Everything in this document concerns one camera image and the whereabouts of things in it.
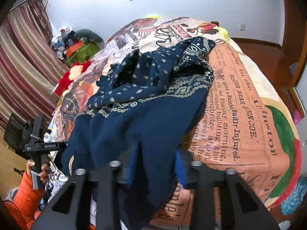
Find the person left hand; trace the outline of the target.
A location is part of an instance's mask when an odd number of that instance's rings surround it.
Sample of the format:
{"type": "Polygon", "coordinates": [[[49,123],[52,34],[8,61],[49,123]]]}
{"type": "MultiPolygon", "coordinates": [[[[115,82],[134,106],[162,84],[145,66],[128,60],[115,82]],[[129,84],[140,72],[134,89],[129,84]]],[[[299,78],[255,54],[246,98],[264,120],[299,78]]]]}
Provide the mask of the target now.
{"type": "MultiPolygon", "coordinates": [[[[41,166],[42,171],[39,173],[39,177],[40,177],[40,179],[43,183],[47,183],[50,180],[50,178],[49,178],[50,161],[51,161],[51,159],[49,157],[47,157],[46,163],[41,166]]],[[[26,172],[27,172],[27,175],[28,175],[30,180],[32,179],[31,168],[34,167],[34,165],[35,165],[35,162],[33,160],[31,160],[31,159],[27,160],[27,162],[26,162],[26,172]]]]}

